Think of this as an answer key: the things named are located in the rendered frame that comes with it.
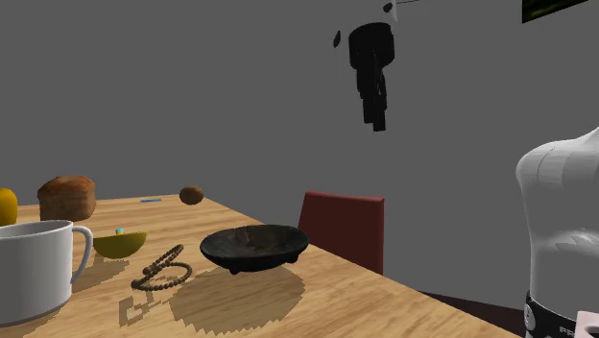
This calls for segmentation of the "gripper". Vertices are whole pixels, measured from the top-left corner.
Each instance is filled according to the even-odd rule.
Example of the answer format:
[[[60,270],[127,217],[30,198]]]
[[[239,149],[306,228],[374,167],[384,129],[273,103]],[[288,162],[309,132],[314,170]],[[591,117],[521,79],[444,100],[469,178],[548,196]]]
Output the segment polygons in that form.
[[[374,120],[373,130],[385,131],[387,89],[381,67],[388,66],[395,59],[395,38],[391,25],[373,22],[354,29],[348,36],[348,52],[350,66],[357,69],[357,89],[363,103],[364,122],[369,124]]]

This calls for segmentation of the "red chair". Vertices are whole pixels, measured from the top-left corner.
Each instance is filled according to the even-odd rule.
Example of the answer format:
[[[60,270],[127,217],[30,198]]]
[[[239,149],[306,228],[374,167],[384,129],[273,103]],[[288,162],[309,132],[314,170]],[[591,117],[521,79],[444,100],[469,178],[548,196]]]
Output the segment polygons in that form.
[[[308,191],[299,217],[312,245],[384,273],[384,198]]]

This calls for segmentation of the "black footed bowl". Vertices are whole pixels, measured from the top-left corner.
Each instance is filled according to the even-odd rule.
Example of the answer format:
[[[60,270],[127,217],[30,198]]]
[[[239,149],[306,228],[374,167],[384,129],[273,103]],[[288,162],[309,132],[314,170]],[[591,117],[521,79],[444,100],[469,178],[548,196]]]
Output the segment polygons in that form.
[[[208,235],[201,253],[232,275],[274,269],[295,263],[310,239],[301,229],[285,225],[247,225]]]

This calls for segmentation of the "brown kiwi fruit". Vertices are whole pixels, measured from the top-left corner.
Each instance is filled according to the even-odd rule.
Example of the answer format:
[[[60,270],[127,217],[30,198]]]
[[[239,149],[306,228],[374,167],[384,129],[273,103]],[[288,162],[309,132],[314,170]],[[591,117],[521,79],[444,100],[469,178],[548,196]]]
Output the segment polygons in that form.
[[[198,186],[185,186],[180,190],[179,197],[186,205],[197,205],[204,199],[204,191]]]

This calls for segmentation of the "wooden table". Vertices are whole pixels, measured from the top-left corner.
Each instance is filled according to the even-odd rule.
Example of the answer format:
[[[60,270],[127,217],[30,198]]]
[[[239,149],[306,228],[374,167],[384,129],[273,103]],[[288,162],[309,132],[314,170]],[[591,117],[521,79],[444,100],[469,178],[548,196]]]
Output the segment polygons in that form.
[[[317,247],[238,275],[201,254],[207,235],[249,222],[210,200],[101,200],[86,221],[93,233],[144,230],[144,246],[95,257],[67,305],[0,338],[518,338]]]

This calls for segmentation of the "yellow bowl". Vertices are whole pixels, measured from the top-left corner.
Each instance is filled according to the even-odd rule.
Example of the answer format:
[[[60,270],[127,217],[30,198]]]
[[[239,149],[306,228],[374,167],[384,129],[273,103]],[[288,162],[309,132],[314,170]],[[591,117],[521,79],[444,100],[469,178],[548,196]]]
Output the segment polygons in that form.
[[[117,229],[114,235],[95,237],[93,248],[101,256],[110,259],[120,259],[135,254],[145,243],[146,231],[124,233]]]

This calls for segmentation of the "brown bread loaf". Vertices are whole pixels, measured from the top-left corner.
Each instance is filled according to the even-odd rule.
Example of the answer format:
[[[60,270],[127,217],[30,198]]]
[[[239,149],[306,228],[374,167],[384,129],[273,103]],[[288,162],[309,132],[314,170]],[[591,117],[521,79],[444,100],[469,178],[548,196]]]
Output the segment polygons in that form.
[[[39,218],[79,222],[88,219],[96,207],[96,184],[82,176],[61,176],[44,183],[37,191]]]

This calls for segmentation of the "white mug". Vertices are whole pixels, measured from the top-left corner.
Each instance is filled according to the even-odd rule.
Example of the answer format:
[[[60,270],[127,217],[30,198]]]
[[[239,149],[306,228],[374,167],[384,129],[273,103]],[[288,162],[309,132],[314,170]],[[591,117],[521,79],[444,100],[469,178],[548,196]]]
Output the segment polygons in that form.
[[[93,246],[87,227],[51,220],[0,227],[0,327],[64,306]]]

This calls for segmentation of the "yellow fruit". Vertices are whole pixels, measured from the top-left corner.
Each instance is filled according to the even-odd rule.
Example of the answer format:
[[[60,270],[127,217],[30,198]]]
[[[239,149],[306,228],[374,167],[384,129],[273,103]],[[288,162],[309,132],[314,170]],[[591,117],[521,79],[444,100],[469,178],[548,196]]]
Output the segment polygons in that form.
[[[0,188],[0,227],[16,223],[18,201],[16,195],[8,188]]]

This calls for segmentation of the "dark wall picture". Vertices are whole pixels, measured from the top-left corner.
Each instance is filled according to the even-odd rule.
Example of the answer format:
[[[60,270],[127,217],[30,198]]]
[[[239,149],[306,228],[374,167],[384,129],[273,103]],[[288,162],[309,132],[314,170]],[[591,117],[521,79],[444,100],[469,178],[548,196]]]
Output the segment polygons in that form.
[[[521,0],[521,22],[526,23],[586,1],[587,0]]]

